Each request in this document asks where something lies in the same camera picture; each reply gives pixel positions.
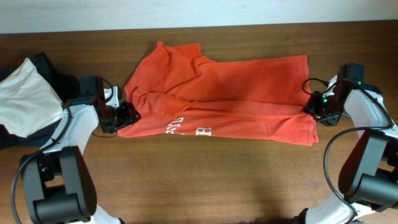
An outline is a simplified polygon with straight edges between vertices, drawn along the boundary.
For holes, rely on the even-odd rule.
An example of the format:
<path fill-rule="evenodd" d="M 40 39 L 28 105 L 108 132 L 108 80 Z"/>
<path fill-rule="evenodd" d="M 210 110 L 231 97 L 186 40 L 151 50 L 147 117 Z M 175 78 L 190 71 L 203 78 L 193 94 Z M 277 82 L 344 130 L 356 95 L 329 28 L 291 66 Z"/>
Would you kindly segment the orange printed t-shirt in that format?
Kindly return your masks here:
<path fill-rule="evenodd" d="M 198 43 L 161 42 L 135 69 L 126 99 L 141 119 L 118 134 L 265 139 L 311 146 L 315 120 L 303 111 L 309 98 L 307 56 L 216 62 Z"/>

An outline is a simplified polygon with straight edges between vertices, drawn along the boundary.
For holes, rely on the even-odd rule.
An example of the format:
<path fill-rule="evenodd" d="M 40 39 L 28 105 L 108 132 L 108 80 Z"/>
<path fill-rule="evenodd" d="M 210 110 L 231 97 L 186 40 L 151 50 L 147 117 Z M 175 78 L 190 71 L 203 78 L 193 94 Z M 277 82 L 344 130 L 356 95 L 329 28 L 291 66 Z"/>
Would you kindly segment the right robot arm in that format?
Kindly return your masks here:
<path fill-rule="evenodd" d="M 304 112 L 325 126 L 336 126 L 342 116 L 354 127 L 333 136 L 323 155 L 323 171 L 332 194 L 321 204 L 304 209 L 293 223 L 357 223 L 360 217 L 397 208 L 397 125 L 387 112 L 380 89 L 363 81 L 364 66 L 347 63 L 315 91 Z M 332 144 L 356 132 L 359 140 L 341 168 L 338 186 L 328 173 Z"/>

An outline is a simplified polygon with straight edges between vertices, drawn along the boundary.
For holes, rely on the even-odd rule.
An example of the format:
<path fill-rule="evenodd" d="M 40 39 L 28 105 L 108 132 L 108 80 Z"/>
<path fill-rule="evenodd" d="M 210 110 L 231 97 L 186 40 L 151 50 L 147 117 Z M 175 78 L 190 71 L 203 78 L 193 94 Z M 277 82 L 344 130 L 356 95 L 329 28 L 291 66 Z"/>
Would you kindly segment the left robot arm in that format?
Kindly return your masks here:
<path fill-rule="evenodd" d="M 117 85 L 94 75 L 80 78 L 80 93 L 63 104 L 63 117 L 50 139 L 36 152 L 24 155 L 13 178 L 11 208 L 16 223 L 16 185 L 21 180 L 33 223 L 114 223 L 97 203 L 95 185 L 83 158 L 88 140 L 97 128 L 103 138 L 140 120 L 132 103 L 122 99 Z"/>

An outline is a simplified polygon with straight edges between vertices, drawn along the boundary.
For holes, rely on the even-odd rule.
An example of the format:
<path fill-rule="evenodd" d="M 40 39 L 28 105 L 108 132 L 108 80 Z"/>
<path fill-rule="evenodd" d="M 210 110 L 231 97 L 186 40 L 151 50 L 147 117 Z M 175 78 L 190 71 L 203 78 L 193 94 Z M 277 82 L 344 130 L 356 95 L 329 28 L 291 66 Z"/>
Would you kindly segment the black garment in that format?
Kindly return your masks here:
<path fill-rule="evenodd" d="M 63 102 L 72 99 L 80 92 L 79 82 L 73 75 L 64 75 L 56 70 L 50 59 L 45 53 L 41 52 L 30 58 L 31 62 L 36 66 L 39 75 L 49 83 L 55 90 L 56 94 Z M 20 137 L 15 134 L 9 134 L 5 126 L 1 125 L 1 150 L 12 146 L 41 146 L 49 140 L 53 131 L 59 124 L 60 120 L 43 127 L 42 129 L 28 135 Z"/>

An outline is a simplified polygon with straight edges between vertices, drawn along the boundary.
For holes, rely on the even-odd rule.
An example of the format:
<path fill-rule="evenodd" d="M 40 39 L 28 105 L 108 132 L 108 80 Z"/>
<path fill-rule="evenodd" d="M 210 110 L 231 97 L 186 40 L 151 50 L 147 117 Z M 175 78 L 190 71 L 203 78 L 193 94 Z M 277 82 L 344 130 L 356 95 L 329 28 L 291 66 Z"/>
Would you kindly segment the white folded garment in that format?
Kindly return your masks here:
<path fill-rule="evenodd" d="M 1 81 L 1 124 L 26 138 L 63 118 L 62 101 L 30 59 Z"/>

